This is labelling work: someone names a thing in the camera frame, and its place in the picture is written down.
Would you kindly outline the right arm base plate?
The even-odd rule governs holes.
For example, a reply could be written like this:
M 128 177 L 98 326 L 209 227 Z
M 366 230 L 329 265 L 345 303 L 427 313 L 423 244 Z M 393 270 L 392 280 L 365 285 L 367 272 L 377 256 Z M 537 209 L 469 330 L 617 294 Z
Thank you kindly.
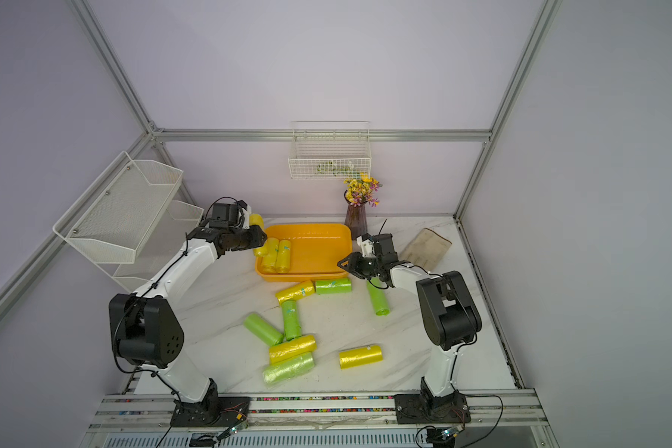
M 399 424 L 465 425 L 472 421 L 466 398 L 459 392 L 433 399 L 421 394 L 398 394 L 394 402 Z

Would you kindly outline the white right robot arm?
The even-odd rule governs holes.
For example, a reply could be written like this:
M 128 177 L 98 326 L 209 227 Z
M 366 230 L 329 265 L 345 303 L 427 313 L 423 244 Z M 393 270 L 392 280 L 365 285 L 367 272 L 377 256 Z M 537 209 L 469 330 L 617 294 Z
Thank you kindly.
M 402 261 L 392 235 L 365 233 L 357 239 L 358 251 L 337 266 L 358 279 L 379 280 L 385 289 L 402 289 L 418 298 L 424 330 L 433 344 L 429 369 L 421 380 L 419 399 L 426 412 L 447 405 L 460 407 L 465 396 L 457 390 L 457 362 L 461 351 L 477 342 L 482 318 L 460 272 L 429 272 Z

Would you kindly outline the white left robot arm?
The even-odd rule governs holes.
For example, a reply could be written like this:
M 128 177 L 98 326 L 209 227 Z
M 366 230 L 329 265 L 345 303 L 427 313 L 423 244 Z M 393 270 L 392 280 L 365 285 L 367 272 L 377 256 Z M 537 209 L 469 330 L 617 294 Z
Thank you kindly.
M 183 353 L 185 332 L 175 315 L 175 306 L 221 256 L 261 248 L 266 241 L 267 235 L 259 225 L 201 227 L 187 234 L 177 254 L 151 280 L 109 302 L 114 360 L 125 360 L 136 373 L 158 378 L 179 403 L 204 401 L 211 379 Z

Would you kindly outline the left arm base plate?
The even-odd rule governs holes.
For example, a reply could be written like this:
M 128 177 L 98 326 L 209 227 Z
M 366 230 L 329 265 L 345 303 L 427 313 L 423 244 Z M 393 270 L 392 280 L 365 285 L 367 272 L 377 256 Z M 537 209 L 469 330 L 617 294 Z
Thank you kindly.
M 235 427 L 246 421 L 249 397 L 219 397 L 198 403 L 177 403 L 172 427 Z

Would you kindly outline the orange plastic storage box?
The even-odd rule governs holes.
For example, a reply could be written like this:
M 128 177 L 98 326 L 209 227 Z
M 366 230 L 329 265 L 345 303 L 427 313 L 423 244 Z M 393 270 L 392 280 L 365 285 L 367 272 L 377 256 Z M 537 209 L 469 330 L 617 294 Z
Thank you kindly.
M 350 230 L 338 223 L 276 224 L 266 228 L 269 237 L 291 242 L 290 270 L 285 274 L 267 273 L 261 260 L 255 272 L 267 282 L 299 283 L 306 280 L 328 280 L 347 276 L 337 263 L 351 254 Z

